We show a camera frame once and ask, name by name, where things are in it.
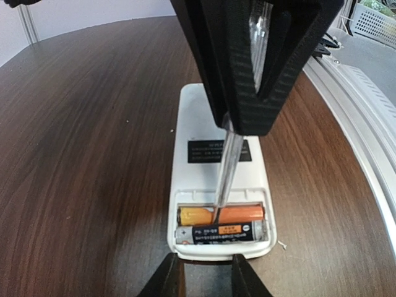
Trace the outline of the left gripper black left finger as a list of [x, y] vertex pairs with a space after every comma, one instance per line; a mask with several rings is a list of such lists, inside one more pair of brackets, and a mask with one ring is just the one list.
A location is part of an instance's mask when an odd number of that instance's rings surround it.
[[186, 278], [184, 263], [177, 253], [169, 253], [158, 266], [149, 281], [137, 295], [144, 296], [185, 296]]

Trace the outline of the small silver screwdriver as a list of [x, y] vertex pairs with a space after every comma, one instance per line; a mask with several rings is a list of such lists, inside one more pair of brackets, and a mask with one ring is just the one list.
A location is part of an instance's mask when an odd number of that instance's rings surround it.
[[[272, 5], [266, 1], [253, 1], [249, 17], [251, 42], [251, 62], [256, 92], [260, 90], [264, 71], [265, 55], [269, 39]], [[220, 222], [220, 211], [226, 205], [231, 190], [236, 167], [243, 146], [243, 136], [235, 133], [230, 114], [226, 113], [222, 122], [226, 130], [222, 159], [213, 207], [213, 224]]]

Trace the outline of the orange black battery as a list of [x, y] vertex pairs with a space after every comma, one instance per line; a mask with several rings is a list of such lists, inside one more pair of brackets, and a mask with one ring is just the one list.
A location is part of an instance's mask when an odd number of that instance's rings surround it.
[[234, 244], [267, 241], [265, 221], [225, 223], [205, 226], [180, 226], [175, 231], [176, 244]]
[[[177, 212], [179, 226], [203, 226], [213, 223], [213, 207], [182, 206]], [[219, 223], [241, 223], [263, 220], [265, 208], [261, 205], [232, 205], [219, 211]]]

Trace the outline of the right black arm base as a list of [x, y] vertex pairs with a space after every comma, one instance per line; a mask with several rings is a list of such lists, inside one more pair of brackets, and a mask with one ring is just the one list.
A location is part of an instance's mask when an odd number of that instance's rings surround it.
[[318, 45], [315, 47], [311, 56], [314, 58], [321, 58], [323, 55], [330, 56], [331, 52], [329, 49], [339, 50], [341, 47], [342, 44], [336, 39], [336, 37], [325, 33], [324, 37], [321, 38]]

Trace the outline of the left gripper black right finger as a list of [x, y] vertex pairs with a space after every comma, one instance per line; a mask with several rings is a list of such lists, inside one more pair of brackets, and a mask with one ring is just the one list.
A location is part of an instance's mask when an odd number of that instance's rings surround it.
[[232, 296], [273, 297], [242, 254], [233, 255], [231, 266]]

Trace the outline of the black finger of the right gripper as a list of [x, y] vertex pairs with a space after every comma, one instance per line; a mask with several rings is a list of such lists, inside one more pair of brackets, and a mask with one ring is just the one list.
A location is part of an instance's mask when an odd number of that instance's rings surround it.
[[228, 110], [234, 131], [264, 136], [343, 1], [271, 1], [260, 87], [255, 87], [249, 19], [252, 1], [223, 1]]
[[228, 26], [234, 1], [171, 1], [219, 128], [229, 129], [235, 103]]

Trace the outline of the white remote control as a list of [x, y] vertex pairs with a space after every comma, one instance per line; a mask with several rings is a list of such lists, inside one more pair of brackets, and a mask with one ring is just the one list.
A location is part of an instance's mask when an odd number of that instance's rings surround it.
[[185, 85], [180, 93], [167, 229], [170, 249], [184, 260], [227, 261], [235, 254], [253, 259], [268, 254], [277, 242], [269, 182], [257, 136], [244, 137], [244, 153], [236, 168], [228, 205], [263, 206], [263, 227], [253, 230], [252, 224], [243, 225], [245, 233], [262, 231], [263, 239], [194, 244], [192, 229], [178, 223], [181, 207], [213, 207], [225, 134], [213, 120], [203, 84]]

